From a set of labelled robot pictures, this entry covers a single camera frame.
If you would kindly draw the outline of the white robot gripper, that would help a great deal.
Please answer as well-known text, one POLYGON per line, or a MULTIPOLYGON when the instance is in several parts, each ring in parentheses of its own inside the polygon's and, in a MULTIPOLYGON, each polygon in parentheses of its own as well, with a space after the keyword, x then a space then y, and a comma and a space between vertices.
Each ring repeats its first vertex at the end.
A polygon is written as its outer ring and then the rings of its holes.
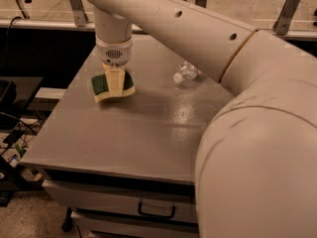
POLYGON ((123 95, 125 80, 125 72, 121 69, 110 69, 111 64, 125 65, 131 58, 132 46, 132 39, 121 43, 108 43, 96 38, 96 54, 102 61, 111 97, 123 95))

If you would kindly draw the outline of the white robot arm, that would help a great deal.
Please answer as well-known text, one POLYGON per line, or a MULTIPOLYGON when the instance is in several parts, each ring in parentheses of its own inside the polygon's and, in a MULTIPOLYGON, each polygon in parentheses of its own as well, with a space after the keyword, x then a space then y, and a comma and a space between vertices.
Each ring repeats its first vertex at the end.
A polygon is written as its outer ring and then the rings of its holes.
POLYGON ((232 94, 195 163, 201 238, 317 238, 316 58, 181 0, 88 0, 232 94))

